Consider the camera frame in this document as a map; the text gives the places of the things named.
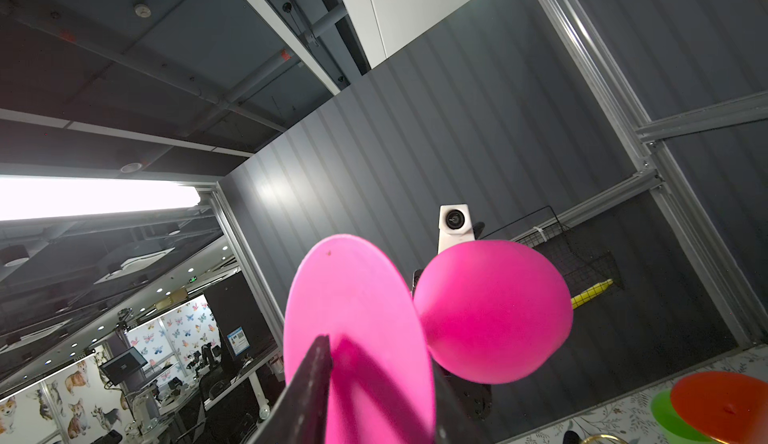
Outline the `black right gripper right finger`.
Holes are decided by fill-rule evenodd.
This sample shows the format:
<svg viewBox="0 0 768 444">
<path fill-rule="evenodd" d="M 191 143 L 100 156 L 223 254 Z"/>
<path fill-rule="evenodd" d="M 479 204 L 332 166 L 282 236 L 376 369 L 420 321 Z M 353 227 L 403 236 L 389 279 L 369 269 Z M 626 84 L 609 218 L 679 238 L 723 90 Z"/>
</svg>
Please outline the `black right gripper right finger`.
<svg viewBox="0 0 768 444">
<path fill-rule="evenodd" d="M 487 443 L 477 426 L 465 414 L 442 368 L 432 363 L 436 419 L 434 442 L 437 444 Z"/>
</svg>

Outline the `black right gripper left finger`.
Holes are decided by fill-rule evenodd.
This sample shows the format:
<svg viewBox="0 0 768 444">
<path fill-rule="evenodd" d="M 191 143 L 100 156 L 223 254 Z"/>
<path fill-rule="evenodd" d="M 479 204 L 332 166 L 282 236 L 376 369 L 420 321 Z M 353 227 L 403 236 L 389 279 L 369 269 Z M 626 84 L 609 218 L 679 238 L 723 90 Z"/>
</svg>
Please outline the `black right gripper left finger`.
<svg viewBox="0 0 768 444">
<path fill-rule="evenodd" d="M 324 443 L 331 371 L 330 339 L 319 335 L 270 417 L 248 443 Z"/>
</svg>

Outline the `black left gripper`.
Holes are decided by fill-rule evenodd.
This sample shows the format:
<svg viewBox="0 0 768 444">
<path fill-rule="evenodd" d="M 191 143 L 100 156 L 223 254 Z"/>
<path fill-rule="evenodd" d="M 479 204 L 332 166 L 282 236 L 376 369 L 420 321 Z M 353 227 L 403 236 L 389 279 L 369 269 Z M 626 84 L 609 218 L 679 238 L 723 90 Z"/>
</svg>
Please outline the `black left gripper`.
<svg viewBox="0 0 768 444">
<path fill-rule="evenodd" d="M 433 364 L 456 395 L 463 412 L 470 420 L 486 419 L 490 415 L 493 404 L 491 386 L 489 384 L 481 384 L 463 379 L 449 371 L 436 360 L 434 352 L 430 347 L 429 329 L 427 325 L 423 323 L 422 312 L 417 305 L 414 305 L 414 307 L 419 317 L 419 322 L 425 338 L 427 339 L 427 349 Z"/>
</svg>

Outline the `pink wine glass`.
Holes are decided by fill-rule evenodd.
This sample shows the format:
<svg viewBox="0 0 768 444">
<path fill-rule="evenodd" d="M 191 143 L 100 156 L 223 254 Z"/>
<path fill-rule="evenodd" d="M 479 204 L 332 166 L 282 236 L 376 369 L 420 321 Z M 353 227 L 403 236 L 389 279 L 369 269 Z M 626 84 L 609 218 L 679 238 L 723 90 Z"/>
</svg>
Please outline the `pink wine glass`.
<svg viewBox="0 0 768 444">
<path fill-rule="evenodd" d="M 564 278 L 526 245 L 452 246 L 410 288 L 373 243 L 339 234 L 318 242 L 294 276 L 285 372 L 294 380 L 325 336 L 332 360 L 325 441 L 427 443 L 437 431 L 434 365 L 467 381 L 511 383 L 550 358 L 572 323 Z"/>
</svg>

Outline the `green wine glass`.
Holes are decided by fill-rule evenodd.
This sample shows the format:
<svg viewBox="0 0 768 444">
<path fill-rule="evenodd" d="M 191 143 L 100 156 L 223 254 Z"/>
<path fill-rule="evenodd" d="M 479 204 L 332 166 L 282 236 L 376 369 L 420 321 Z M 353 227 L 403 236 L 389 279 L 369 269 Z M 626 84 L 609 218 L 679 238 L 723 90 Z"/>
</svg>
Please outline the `green wine glass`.
<svg viewBox="0 0 768 444">
<path fill-rule="evenodd" d="M 706 444 L 714 440 L 687 424 L 675 411 L 671 391 L 656 394 L 650 403 L 651 414 L 670 444 Z"/>
</svg>

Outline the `red wine glass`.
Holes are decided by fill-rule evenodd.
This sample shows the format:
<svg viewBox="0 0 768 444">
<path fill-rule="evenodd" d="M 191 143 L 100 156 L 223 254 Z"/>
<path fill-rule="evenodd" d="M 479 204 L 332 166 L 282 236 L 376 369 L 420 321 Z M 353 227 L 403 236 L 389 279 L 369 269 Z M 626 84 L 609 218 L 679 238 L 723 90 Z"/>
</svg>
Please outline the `red wine glass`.
<svg viewBox="0 0 768 444">
<path fill-rule="evenodd" d="M 680 379 L 671 404 L 680 418 L 720 443 L 767 441 L 767 383 L 743 374 L 707 371 Z"/>
</svg>

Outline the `gold wine glass rack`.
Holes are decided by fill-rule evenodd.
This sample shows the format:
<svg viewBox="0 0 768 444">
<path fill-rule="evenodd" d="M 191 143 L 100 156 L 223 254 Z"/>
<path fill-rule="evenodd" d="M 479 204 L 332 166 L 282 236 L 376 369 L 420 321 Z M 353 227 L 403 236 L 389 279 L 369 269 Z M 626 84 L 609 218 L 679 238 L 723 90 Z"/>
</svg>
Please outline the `gold wine glass rack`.
<svg viewBox="0 0 768 444">
<path fill-rule="evenodd" d="M 583 439 L 579 441 L 580 444 L 595 444 L 595 443 L 601 443 L 601 442 L 607 442 L 612 444 L 628 444 L 628 442 L 618 436 L 611 435 L 611 434 L 593 434 L 590 436 L 586 436 Z"/>
</svg>

